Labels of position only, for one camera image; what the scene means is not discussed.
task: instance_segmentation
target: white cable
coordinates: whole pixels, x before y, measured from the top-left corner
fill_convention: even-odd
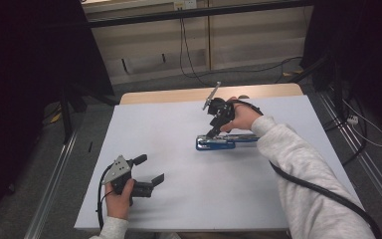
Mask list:
[[[356,110],[354,110],[353,107],[350,106],[345,100],[343,100],[343,102],[344,102],[344,103],[345,103],[345,104],[346,104],[346,105],[347,105],[353,112],[355,112],[359,117],[361,117],[361,118],[363,118],[365,121],[369,122],[371,125],[373,125],[375,128],[377,128],[377,130],[379,130],[379,131],[382,133],[382,130],[381,130],[378,126],[376,126],[373,122],[371,122],[370,120],[366,119],[366,118],[363,117],[360,113],[358,113]],[[376,145],[376,146],[381,146],[381,147],[382,147],[382,144],[373,142],[373,141],[371,141],[370,139],[364,137],[361,133],[359,133],[359,132],[355,129],[355,126],[354,126],[353,123],[352,123],[352,129],[353,129],[356,133],[358,133],[358,135],[359,135],[360,137],[364,138],[365,140],[367,140],[367,141],[370,142],[371,144]]]

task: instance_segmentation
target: hand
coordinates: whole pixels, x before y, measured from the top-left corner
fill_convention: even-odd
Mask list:
[[[107,183],[104,186],[104,193],[107,194],[106,207],[107,207],[107,216],[114,217],[118,219],[128,219],[129,211],[129,196],[131,195],[132,188],[134,187],[134,180],[132,178],[126,181],[125,186],[123,187],[122,194],[117,195],[112,192],[113,187],[110,183]]]
[[[231,100],[237,100],[237,98],[232,97],[229,99],[229,101]],[[253,125],[253,122],[261,116],[255,111],[253,111],[251,108],[243,104],[234,104],[234,108],[235,108],[234,120],[221,126],[220,131],[229,131],[233,128],[251,130],[251,125]]]

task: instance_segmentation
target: white tabletop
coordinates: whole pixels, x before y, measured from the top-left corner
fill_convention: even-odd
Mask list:
[[[323,155],[337,178],[357,198],[306,96],[250,99],[265,115],[286,122]],[[195,138],[211,128],[203,102],[120,105],[114,110],[75,228],[98,229],[97,184],[120,154],[147,154],[132,176],[149,181],[165,173],[151,198],[134,198],[129,228],[148,231],[285,229],[269,162],[255,147],[197,151]]]

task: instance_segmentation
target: gray sleeve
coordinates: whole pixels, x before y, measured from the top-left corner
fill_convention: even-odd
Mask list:
[[[100,235],[94,236],[91,239],[123,239],[127,228],[128,221],[106,217]]]
[[[322,186],[360,205],[304,139],[272,117],[254,121],[260,153],[284,172]],[[374,238],[369,225],[352,210],[278,176],[281,204],[292,238]]]

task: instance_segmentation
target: person's left hand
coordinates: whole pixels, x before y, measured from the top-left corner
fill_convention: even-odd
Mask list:
[[[117,195],[112,192],[105,198],[107,207],[107,216],[114,217],[118,219],[128,219],[129,211],[129,196],[131,195],[132,188],[134,186],[134,180],[132,178],[126,181],[123,187],[122,194]],[[104,186],[104,193],[109,193],[113,191],[113,187],[110,183]]]

